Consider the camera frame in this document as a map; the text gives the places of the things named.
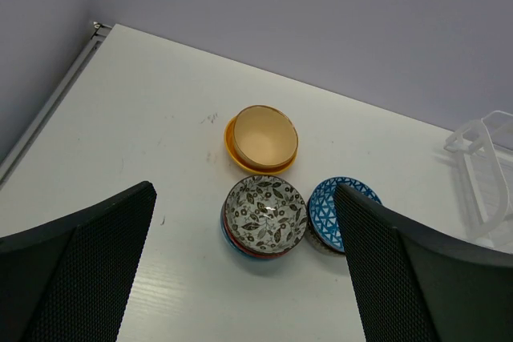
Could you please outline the black floral patterned bowl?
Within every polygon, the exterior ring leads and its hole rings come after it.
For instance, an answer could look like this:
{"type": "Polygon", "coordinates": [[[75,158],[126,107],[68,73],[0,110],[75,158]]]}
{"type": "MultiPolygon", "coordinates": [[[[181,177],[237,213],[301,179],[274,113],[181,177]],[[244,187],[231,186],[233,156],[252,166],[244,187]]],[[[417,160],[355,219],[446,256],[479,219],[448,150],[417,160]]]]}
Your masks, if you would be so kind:
{"type": "Polygon", "coordinates": [[[256,175],[237,182],[224,201],[224,225],[232,238],[257,255],[295,248],[308,226],[304,199],[289,182],[256,175]]]}

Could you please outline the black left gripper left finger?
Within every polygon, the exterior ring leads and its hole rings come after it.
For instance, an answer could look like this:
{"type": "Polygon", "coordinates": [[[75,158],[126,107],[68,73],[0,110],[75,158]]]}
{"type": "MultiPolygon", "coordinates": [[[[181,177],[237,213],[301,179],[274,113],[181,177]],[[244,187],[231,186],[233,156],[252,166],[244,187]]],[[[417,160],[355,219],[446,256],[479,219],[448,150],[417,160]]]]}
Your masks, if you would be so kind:
{"type": "Polygon", "coordinates": [[[3,341],[115,341],[156,204],[143,181],[1,239],[3,341]]]}

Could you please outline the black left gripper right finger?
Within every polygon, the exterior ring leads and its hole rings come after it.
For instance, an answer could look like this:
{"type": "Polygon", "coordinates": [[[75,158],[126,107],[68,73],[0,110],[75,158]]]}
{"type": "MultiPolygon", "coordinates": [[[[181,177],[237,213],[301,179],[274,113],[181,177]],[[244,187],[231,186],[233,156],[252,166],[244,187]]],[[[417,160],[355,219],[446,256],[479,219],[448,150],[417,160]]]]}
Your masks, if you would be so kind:
{"type": "Polygon", "coordinates": [[[333,194],[368,341],[510,341],[512,256],[436,231],[346,185],[333,194]]]}

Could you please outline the red patterned bowl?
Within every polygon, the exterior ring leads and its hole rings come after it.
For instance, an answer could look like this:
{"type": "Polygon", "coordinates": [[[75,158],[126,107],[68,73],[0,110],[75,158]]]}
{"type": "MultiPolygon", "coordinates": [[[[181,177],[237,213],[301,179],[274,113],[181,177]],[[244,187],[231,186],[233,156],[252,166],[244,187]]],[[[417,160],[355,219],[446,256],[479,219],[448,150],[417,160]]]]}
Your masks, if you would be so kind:
{"type": "Polygon", "coordinates": [[[287,250],[287,251],[283,251],[280,253],[274,253],[274,254],[261,254],[261,253],[256,253],[254,251],[250,251],[246,247],[241,245],[238,241],[236,241],[236,239],[234,238],[234,236],[228,229],[224,214],[220,215],[220,222],[222,223],[222,227],[224,229],[225,235],[228,237],[228,239],[234,245],[234,247],[236,247],[240,252],[243,252],[245,255],[247,255],[249,257],[252,257],[252,258],[258,259],[258,260],[274,260],[279,257],[285,256],[286,254],[288,254],[290,252],[290,250],[287,250]]]}

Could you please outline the blue triangle patterned bowl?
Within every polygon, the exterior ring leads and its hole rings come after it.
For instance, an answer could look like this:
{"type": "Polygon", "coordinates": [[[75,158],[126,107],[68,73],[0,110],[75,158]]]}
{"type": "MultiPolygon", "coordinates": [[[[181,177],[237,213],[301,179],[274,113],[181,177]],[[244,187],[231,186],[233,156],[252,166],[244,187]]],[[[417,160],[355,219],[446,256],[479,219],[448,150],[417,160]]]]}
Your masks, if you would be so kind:
{"type": "Polygon", "coordinates": [[[337,212],[333,194],[338,185],[346,185],[367,198],[381,204],[376,192],[363,182],[347,176],[337,176],[320,182],[309,197],[309,234],[331,253],[344,255],[345,249],[337,223],[337,212]]]}

